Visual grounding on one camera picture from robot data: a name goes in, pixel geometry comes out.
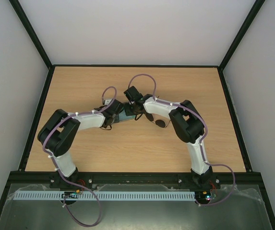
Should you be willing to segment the light blue cleaning cloth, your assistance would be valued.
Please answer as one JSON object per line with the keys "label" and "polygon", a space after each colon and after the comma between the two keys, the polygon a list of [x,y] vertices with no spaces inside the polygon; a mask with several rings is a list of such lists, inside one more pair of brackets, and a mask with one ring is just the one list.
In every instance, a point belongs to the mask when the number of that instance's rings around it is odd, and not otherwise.
{"label": "light blue cleaning cloth", "polygon": [[134,120],[135,115],[126,115],[124,111],[122,111],[120,114],[118,114],[118,122],[125,122],[128,120]]}

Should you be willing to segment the grey glasses case green lining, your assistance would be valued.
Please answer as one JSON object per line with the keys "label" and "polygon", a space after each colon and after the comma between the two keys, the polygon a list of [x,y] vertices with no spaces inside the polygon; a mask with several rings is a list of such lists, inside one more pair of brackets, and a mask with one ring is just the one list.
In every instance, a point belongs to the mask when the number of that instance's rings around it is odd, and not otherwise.
{"label": "grey glasses case green lining", "polygon": [[129,102],[123,103],[123,108],[121,111],[115,115],[114,124],[120,123],[128,120],[135,119],[136,114],[132,110],[132,105]]}

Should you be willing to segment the dark aviator sunglasses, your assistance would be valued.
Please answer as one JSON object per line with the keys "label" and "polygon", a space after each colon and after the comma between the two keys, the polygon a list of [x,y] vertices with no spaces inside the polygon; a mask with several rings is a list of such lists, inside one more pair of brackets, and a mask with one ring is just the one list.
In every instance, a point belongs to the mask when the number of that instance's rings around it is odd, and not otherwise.
{"label": "dark aviator sunglasses", "polygon": [[166,128],[169,125],[171,121],[169,113],[176,108],[175,106],[171,106],[167,101],[163,100],[162,103],[157,98],[153,99],[153,97],[145,100],[143,107],[146,118],[161,128]]}

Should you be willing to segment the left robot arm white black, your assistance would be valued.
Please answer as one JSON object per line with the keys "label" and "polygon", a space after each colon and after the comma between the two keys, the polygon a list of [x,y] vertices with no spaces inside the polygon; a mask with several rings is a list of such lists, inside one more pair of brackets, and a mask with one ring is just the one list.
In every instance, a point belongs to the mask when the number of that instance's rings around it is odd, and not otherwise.
{"label": "left robot arm white black", "polygon": [[77,172],[70,154],[70,148],[77,132],[89,128],[110,127],[114,123],[114,118],[122,112],[123,108],[123,103],[112,99],[109,104],[95,108],[90,112],[67,113],[58,109],[52,114],[39,131],[37,139],[61,176],[69,179]]}

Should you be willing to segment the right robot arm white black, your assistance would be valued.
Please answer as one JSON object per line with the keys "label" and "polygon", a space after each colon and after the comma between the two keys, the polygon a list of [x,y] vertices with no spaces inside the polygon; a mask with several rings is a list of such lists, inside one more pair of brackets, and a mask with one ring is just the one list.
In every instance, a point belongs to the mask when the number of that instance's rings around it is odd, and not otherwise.
{"label": "right robot arm white black", "polygon": [[203,140],[207,135],[207,127],[193,104],[188,100],[172,103],[151,94],[143,96],[134,86],[129,87],[124,95],[129,101],[126,112],[137,119],[139,115],[145,115],[154,122],[154,115],[158,115],[171,121],[177,137],[187,144],[193,183],[199,188],[205,187],[213,174]]}

